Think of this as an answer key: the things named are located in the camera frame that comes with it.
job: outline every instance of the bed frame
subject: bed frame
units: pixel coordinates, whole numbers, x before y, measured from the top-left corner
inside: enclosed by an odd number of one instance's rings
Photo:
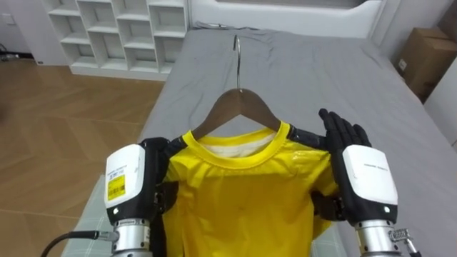
[[[189,0],[191,23],[201,21],[234,27],[274,29],[308,36],[370,38],[378,46],[400,4],[400,0],[367,0],[354,7],[333,7],[222,1]]]

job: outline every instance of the metal hanger hook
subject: metal hanger hook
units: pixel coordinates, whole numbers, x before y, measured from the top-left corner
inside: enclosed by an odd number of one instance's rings
[[[240,63],[241,63],[241,47],[240,47],[240,38],[238,35],[235,35],[235,39],[233,40],[233,50],[237,50],[237,65],[236,65],[236,88],[243,92],[240,86]]]

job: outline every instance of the yellow t-shirt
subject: yellow t-shirt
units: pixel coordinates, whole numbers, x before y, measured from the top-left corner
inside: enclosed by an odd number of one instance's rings
[[[310,192],[332,194],[323,138],[282,122],[230,138],[191,132],[174,142],[166,181],[179,181],[164,216],[168,257],[308,256],[331,224]]]

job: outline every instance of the gray bed sheet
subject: gray bed sheet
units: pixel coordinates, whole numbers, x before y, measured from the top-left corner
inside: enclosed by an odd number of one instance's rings
[[[367,40],[190,31],[141,138],[176,138],[197,127],[216,99],[236,87],[234,34],[241,39],[242,87],[258,93],[280,119],[307,131],[324,135],[320,108],[362,125],[388,157],[399,194],[397,227],[411,230],[423,256],[457,256],[456,152]],[[259,128],[238,117],[212,134]],[[339,223],[338,230],[348,256],[360,256],[353,229]]]

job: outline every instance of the wooden floor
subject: wooden floor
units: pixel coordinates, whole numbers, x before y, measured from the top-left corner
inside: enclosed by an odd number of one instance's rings
[[[136,141],[162,86],[0,63],[0,256],[39,256],[76,225],[106,157]]]

